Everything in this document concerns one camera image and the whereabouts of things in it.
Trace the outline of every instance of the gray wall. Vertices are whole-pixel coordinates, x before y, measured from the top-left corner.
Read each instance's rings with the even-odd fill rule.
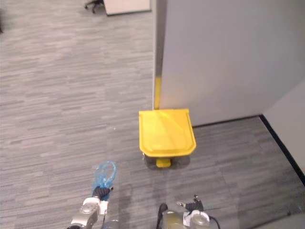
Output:
[[[264,115],[305,173],[305,80],[266,110]]]
[[[161,109],[261,114],[304,76],[304,0],[168,0]]]

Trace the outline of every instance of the white desk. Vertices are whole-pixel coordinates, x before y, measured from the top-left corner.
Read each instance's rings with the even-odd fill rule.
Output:
[[[104,0],[107,15],[149,11],[150,0]]]

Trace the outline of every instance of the chair leg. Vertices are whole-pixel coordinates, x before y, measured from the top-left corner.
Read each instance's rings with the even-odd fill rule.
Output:
[[[85,5],[85,9],[87,10],[88,9],[88,6],[89,5],[92,5],[92,4],[94,4],[95,3],[95,1],[90,1],[90,2],[88,2],[86,5]]]
[[[95,8],[97,7],[98,4],[94,4],[93,8],[92,8],[92,13],[95,13]]]

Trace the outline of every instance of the trash can lid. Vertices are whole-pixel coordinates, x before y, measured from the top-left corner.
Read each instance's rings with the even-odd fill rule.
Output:
[[[189,109],[140,111],[139,140],[147,156],[189,155],[196,148]]]

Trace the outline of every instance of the gray carpet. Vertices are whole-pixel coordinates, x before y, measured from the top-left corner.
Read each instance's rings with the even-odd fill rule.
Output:
[[[160,203],[181,210],[193,194],[227,229],[305,209],[304,186],[258,118],[196,128],[187,167],[148,169],[138,111],[152,104],[152,14],[83,4],[2,0],[1,228],[65,228],[105,160],[118,166],[107,220],[125,229],[154,228]]]

